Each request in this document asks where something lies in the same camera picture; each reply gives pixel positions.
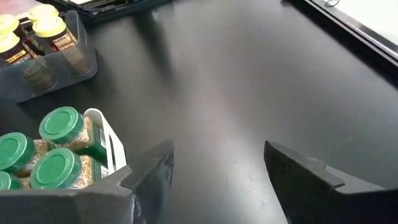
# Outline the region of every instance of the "clear plastic organizer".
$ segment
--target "clear plastic organizer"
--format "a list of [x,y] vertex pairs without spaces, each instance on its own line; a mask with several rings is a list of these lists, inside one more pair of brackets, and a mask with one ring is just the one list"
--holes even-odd
[[103,128],[109,175],[84,189],[0,190],[0,223],[150,224],[162,220],[174,169],[166,140],[127,162],[124,146],[97,109],[84,113]]
[[[32,35],[46,55],[19,65],[0,63],[0,97],[19,103],[82,82],[97,73],[95,48],[77,12],[68,11],[64,20],[77,44],[54,52],[46,41]],[[37,81],[40,78],[45,84]]]

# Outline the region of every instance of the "green cap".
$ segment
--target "green cap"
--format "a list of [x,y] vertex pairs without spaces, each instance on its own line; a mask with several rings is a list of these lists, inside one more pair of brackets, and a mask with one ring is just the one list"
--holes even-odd
[[46,153],[33,168],[30,184],[34,189],[67,189],[81,172],[81,159],[67,148]]
[[0,137],[0,170],[15,172],[28,164],[35,153],[35,143],[22,133]]
[[39,133],[56,144],[74,140],[83,128],[83,116],[70,106],[51,111],[40,123]]
[[21,182],[13,175],[0,171],[0,190],[21,189]]

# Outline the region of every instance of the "black table surface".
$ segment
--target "black table surface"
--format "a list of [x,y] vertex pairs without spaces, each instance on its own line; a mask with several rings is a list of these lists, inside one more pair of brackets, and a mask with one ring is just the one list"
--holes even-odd
[[87,27],[97,76],[19,105],[0,134],[37,138],[59,106],[98,108],[133,157],[175,140],[164,223],[286,223],[262,158],[271,139],[395,187],[398,94],[277,0],[177,1]]

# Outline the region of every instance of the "yellow cap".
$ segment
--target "yellow cap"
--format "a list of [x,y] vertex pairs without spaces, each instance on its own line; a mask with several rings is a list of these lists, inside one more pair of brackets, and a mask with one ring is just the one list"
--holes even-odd
[[15,16],[5,14],[0,16],[0,34],[13,32],[19,25],[19,20]]
[[0,34],[0,53],[4,53],[19,43],[19,37],[15,33]]
[[53,37],[67,28],[66,23],[59,17],[41,19],[33,23],[32,29],[38,37]]
[[39,19],[57,16],[58,11],[54,6],[50,4],[39,4],[29,10],[27,18],[32,22],[36,22]]

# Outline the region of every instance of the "white surface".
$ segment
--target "white surface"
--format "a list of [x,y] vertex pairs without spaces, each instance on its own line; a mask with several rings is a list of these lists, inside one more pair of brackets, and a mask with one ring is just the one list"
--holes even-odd
[[335,7],[398,45],[398,0],[340,0]]
[[108,160],[108,175],[111,175],[116,170],[119,170],[127,165],[126,154],[124,153],[124,146],[119,140],[118,136],[112,130],[109,123],[106,121],[102,112],[100,110],[90,108],[85,111],[84,115],[91,118],[95,124],[97,124],[102,130],[104,130],[106,142],[106,157]]

